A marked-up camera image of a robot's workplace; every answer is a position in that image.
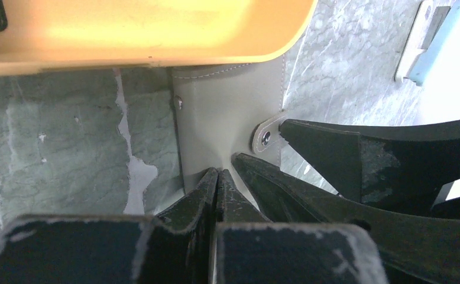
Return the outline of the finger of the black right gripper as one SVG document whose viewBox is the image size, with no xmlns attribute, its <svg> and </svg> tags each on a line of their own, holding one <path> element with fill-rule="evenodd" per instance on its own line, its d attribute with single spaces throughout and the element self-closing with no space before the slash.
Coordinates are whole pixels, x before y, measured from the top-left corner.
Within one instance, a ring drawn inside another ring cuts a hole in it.
<svg viewBox="0 0 460 284">
<path fill-rule="evenodd" d="M 344 198 L 419 214 L 460 179 L 460 120 L 406 127 L 285 120 L 281 136 Z"/>
<path fill-rule="evenodd" d="M 460 283 L 460 220 L 420 217 L 350 201 L 245 153 L 232 165 L 274 222 L 354 224 L 377 244 L 391 283 Z"/>
</svg>

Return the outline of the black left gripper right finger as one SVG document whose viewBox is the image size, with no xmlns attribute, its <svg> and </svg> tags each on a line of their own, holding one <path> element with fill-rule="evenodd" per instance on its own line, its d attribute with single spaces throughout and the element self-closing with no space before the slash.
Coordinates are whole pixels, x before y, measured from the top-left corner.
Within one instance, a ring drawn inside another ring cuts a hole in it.
<svg viewBox="0 0 460 284">
<path fill-rule="evenodd" d="M 375 242 L 352 224 L 271 222 L 237 189 L 217 182 L 216 283 L 387 283 Z"/>
</svg>

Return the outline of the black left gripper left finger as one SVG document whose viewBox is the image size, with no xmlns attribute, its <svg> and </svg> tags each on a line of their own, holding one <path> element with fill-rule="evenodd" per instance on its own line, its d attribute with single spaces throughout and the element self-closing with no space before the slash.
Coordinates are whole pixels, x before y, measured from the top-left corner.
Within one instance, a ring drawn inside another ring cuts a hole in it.
<svg viewBox="0 0 460 284">
<path fill-rule="evenodd" d="M 0 283 L 208 283 L 219 172 L 158 215 L 22 215 L 0 233 Z"/>
</svg>

